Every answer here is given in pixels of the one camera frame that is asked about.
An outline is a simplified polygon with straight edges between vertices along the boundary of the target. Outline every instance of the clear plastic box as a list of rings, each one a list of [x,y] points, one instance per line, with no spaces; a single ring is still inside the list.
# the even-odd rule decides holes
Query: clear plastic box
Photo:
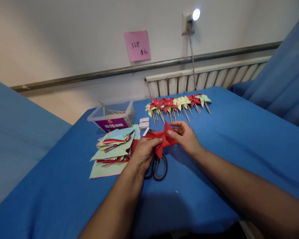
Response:
[[[109,115],[105,110],[103,116],[103,106],[97,107],[92,114],[89,115],[87,121],[93,122],[105,133],[115,129],[133,127],[135,120],[135,110],[133,101],[127,101],[121,104],[106,106],[108,110],[125,111],[123,114]]]

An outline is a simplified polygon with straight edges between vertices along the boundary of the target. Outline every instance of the hand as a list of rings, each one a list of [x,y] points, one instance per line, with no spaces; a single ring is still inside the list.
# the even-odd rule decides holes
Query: hand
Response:
[[[194,159],[205,154],[206,149],[200,145],[194,131],[185,121],[175,121],[170,123],[175,132],[168,130],[167,133],[175,139],[183,149]]]
[[[136,149],[127,165],[132,166],[137,174],[144,177],[146,170],[149,168],[153,149],[155,146],[163,142],[161,138],[142,138],[138,141]]]

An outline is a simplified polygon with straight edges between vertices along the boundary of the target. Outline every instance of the radiator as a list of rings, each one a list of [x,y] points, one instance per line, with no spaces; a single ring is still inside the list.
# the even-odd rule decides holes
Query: radiator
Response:
[[[229,89],[233,84],[254,80],[271,56],[233,61],[218,65],[164,73],[145,77],[151,98],[174,95],[184,91],[221,86]]]

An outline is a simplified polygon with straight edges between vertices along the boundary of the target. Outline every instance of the black scissors handle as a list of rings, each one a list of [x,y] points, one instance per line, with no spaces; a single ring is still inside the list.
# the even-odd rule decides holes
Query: black scissors handle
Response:
[[[154,179],[156,181],[162,181],[167,173],[167,161],[166,158],[164,157],[164,155],[162,156],[162,161],[164,162],[165,168],[164,168],[164,173],[161,176],[157,175],[157,171],[158,171],[158,165],[160,163],[160,159],[158,158],[158,156],[156,154],[153,155],[152,158],[152,162],[150,163],[150,167],[149,167],[149,173],[145,175],[145,179],[150,179],[152,176],[154,176]]]

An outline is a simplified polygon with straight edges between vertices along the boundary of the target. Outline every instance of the table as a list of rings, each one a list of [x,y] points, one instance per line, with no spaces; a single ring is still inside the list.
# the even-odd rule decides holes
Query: table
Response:
[[[299,198],[299,128],[221,88],[197,92],[214,102],[211,115],[193,110],[189,124],[201,144]],[[134,102],[135,123],[146,104]],[[88,110],[0,204],[0,238],[76,238],[118,176],[89,180],[95,143],[104,135]],[[181,113],[178,117],[185,120]],[[162,120],[151,128],[163,130]],[[221,232],[239,220],[222,194],[179,145],[164,149],[165,179],[145,180],[133,235],[189,229]]]

